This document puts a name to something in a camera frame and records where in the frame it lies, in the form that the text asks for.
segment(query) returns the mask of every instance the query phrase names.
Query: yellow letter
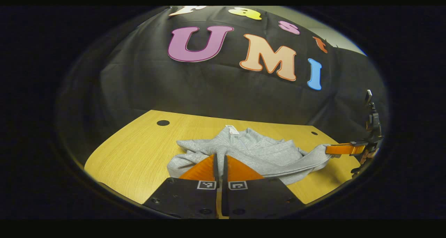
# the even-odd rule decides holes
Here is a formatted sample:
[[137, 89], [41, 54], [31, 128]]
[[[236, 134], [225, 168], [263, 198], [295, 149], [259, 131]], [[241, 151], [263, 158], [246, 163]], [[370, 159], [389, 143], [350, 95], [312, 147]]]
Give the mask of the yellow letter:
[[184, 6], [183, 8], [179, 9], [177, 12], [169, 14], [169, 16], [175, 16], [178, 14], [189, 14], [192, 11], [192, 9], [200, 10], [205, 8], [206, 6]]
[[230, 13], [232, 14], [236, 14], [236, 15], [240, 15], [240, 16], [247, 16], [249, 18], [255, 19], [255, 20], [261, 20], [262, 18], [260, 17], [260, 12], [258, 11], [254, 11], [248, 8], [241, 8], [241, 7], [236, 7], [232, 10], [229, 10]]
[[289, 81], [296, 80], [294, 75], [294, 56], [296, 52], [293, 49], [281, 46], [274, 52], [264, 38], [252, 34], [245, 34], [244, 36], [249, 40], [249, 47], [246, 60], [240, 62], [242, 68], [251, 71], [261, 71], [263, 66], [259, 62], [260, 57], [262, 57], [268, 73], [273, 73], [280, 64], [277, 75]]

